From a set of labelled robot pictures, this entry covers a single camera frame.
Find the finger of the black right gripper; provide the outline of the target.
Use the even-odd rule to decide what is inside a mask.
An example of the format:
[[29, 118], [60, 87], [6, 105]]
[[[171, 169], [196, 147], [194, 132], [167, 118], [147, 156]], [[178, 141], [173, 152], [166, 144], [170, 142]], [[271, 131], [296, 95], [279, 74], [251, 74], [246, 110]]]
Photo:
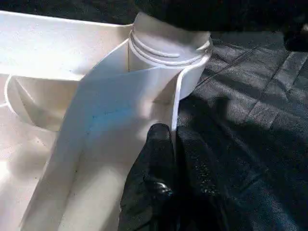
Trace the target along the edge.
[[306, 0], [138, 0], [143, 13], [191, 31], [299, 31]]

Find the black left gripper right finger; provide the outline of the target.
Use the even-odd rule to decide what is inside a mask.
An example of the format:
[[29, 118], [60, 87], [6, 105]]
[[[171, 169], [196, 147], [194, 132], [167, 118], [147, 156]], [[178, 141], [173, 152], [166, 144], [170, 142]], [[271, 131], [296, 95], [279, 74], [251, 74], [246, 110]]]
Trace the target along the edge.
[[201, 135], [177, 129], [181, 231], [239, 231], [241, 215], [223, 192], [212, 152]]

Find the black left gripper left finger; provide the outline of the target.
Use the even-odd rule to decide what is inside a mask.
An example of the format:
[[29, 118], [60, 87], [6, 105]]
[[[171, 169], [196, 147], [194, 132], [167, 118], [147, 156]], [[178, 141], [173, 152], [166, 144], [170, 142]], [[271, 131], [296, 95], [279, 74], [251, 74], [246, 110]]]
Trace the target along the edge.
[[175, 231], [177, 166], [169, 127], [150, 127], [130, 169], [120, 202], [118, 230]]

